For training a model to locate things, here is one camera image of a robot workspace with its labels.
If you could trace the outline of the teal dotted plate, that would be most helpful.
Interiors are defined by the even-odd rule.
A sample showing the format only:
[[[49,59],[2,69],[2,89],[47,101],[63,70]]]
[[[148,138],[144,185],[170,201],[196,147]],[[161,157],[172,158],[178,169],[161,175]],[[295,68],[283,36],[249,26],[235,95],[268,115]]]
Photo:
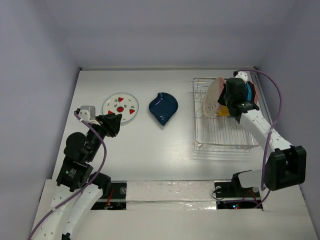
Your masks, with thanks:
[[[246,99],[248,102],[250,102],[253,98],[253,93],[252,93],[252,88],[249,81],[245,83],[245,90],[246,90]]]

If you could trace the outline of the yellow dotted plate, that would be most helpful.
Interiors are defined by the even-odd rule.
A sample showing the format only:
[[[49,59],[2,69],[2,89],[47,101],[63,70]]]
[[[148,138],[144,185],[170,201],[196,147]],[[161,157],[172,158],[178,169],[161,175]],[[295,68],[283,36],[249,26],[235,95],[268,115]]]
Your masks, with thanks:
[[[217,115],[219,117],[228,117],[230,115],[228,107],[225,105],[220,105]]]

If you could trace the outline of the white watermelon pattern plate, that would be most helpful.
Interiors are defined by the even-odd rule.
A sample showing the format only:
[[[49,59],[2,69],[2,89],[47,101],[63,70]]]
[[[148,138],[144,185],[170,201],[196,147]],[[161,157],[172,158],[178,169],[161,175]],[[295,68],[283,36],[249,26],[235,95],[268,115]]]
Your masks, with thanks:
[[[135,96],[126,92],[119,92],[109,96],[102,105],[103,115],[121,114],[121,123],[134,119],[139,111],[139,102]]]

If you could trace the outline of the pink dotted plate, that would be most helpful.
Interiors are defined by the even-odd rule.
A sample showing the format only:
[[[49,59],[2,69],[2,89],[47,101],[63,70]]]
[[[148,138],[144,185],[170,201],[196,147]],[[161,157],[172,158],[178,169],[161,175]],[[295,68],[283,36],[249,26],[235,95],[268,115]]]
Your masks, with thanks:
[[[256,85],[253,82],[249,82],[250,83],[250,88],[251,88],[251,94],[252,94],[252,101],[257,104],[258,103],[258,97],[259,97],[259,91],[256,87]]]

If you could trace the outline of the cream and pink plate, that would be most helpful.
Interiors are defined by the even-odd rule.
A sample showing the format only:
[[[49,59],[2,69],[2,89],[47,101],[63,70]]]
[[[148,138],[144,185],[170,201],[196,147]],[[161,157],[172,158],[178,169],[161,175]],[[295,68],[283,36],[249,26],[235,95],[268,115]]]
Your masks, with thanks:
[[[221,105],[218,100],[224,89],[225,80],[222,77],[216,78],[208,87],[202,105],[203,114],[207,117],[214,116]]]

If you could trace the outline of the dark blue leaf plate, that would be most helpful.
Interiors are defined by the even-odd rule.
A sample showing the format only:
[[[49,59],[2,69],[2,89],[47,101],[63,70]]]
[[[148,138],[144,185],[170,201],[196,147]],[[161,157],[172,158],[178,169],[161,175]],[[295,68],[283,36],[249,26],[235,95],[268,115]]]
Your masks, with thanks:
[[[177,112],[178,107],[179,104],[176,98],[166,92],[159,92],[156,98],[148,105],[150,113],[162,126],[165,126],[171,117]]]

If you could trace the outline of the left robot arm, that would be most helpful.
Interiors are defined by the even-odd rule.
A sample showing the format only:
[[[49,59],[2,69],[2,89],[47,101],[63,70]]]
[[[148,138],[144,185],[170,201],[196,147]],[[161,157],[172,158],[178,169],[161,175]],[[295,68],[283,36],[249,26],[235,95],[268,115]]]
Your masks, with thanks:
[[[73,114],[88,132],[74,132],[66,139],[50,210],[33,228],[30,240],[73,239],[97,200],[113,193],[111,178],[101,173],[107,158],[104,138],[118,135],[122,115],[96,116],[94,106],[82,106]]]

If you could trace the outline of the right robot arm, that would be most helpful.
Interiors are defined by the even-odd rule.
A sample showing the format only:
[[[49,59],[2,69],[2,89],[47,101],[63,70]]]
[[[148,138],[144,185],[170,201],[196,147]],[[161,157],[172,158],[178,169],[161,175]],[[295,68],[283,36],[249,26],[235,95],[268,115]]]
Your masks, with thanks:
[[[306,179],[307,152],[285,140],[263,116],[253,99],[248,100],[248,88],[253,85],[239,77],[224,81],[218,102],[226,106],[229,114],[245,128],[264,150],[260,170],[248,170],[238,174],[230,183],[235,196],[242,196],[253,187],[255,177],[263,191],[300,185]]]

